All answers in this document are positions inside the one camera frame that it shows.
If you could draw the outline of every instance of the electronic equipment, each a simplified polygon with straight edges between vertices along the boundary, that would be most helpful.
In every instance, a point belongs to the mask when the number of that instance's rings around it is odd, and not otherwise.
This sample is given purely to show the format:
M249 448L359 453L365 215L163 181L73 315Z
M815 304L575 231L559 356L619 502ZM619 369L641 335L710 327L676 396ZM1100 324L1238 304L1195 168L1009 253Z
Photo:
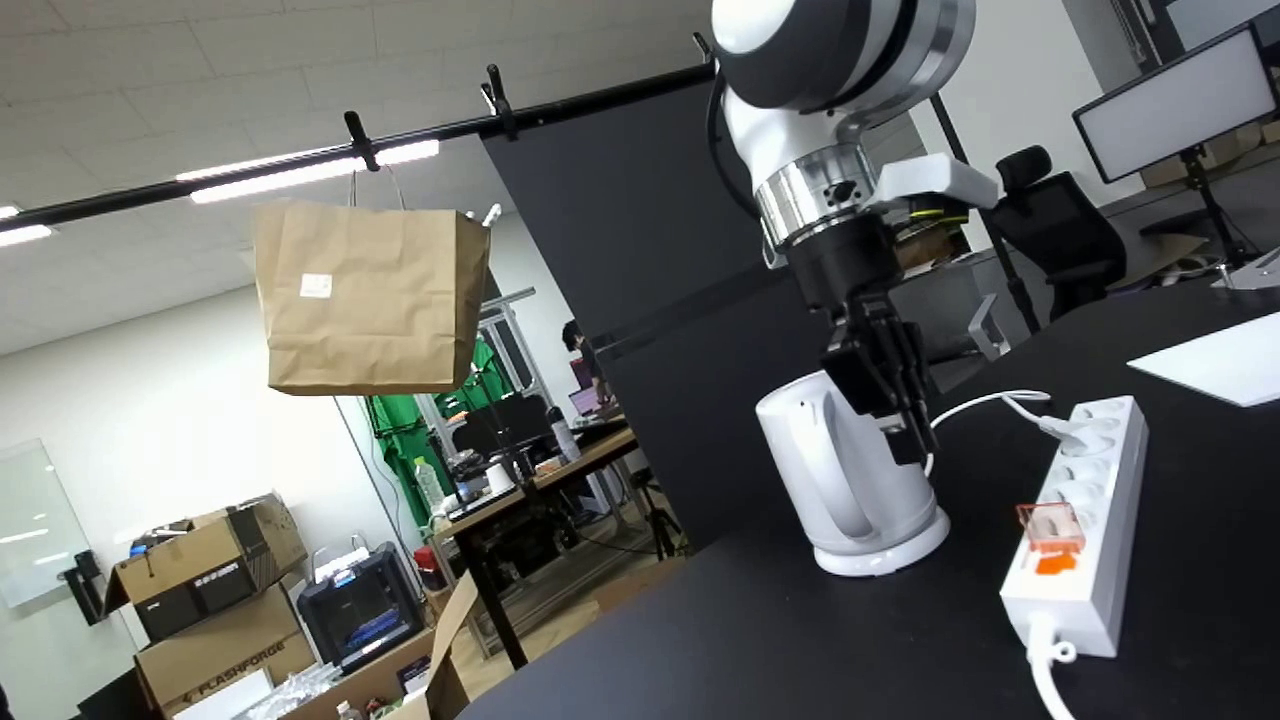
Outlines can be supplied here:
M423 627L423 613L394 543L334 569L298 598L298 613L319 651L342 671L395 649Z
M1123 181L1271 111L1271 71L1255 31L1241 27L1157 78L1083 103L1077 129L1100 175Z
M1150 420L1131 396L1077 403L1073 437L1053 457L1038 510L1026 510L1002 601L1053 720L1073 716L1053 666L1121 657L1144 466Z
M753 175L737 200L759 215L764 265L791 273L803 304L833 321L824 373L759 402L758 417L784 475L821 472L787 491L821 569L839 578L893 572L948 538L921 475L933 457L926 345L890 290L904 279L904 246L957 231L1002 188L951 158L877 168L861 135L935 96L972 27L975 0L712 0L716 103Z

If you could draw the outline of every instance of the office chair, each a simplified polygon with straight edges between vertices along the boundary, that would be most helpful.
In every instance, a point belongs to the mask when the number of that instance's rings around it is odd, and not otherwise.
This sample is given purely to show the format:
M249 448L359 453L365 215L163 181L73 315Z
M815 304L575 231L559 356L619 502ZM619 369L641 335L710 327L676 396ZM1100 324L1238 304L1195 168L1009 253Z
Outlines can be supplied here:
M1041 265L1053 283L1053 315L1105 300L1123 279L1128 253L1121 231L1081 191L1068 174L1053 174L1049 153L1026 147L995 163L1006 200L990 214L1002 241Z

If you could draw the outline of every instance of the cardboard box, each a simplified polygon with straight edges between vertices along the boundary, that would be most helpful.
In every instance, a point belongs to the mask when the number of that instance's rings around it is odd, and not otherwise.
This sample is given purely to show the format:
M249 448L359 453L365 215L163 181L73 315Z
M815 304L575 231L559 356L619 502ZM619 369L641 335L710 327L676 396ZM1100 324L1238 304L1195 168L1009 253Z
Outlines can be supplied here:
M375 708L401 704L405 695L418 695L412 688L405 688L405 680L418 676L421 669L427 669L427 676L421 680L423 708L432 716L460 716L470 704L470 692L448 651L466 619L473 618L477 601L482 601L477 581L466 578L453 588L445 613L438 618L438 627L375 657L359 671L344 676L338 688L313 695L289 720L334 720L342 704L352 704L357 713L367 713L371 704Z
M163 640L238 601L272 588L305 560L279 498L195 518L187 538L126 560L109 581L109 610L138 603L154 640Z
M163 716L214 695L243 671L263 669L272 684L279 684L289 671L313 666L313 644L305 640L285 588L270 588L249 603L138 651L141 680Z

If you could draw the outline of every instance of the white kettle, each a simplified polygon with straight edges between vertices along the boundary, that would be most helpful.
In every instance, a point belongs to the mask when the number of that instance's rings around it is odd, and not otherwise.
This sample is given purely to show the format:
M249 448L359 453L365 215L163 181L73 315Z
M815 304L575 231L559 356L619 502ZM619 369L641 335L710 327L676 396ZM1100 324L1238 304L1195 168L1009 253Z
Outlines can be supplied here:
M861 417L830 373L769 392L758 420L824 572L890 578L948 539L926 468L898 466L877 417Z

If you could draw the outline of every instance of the computer monitor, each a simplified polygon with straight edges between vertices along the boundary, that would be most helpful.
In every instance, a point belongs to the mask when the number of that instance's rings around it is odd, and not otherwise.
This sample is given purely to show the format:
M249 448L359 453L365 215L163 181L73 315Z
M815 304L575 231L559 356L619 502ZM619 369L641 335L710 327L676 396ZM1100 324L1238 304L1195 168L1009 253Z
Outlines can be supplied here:
M1278 84L1260 41L1241 27L1157 78L1083 103L1077 129L1114 184L1271 111Z

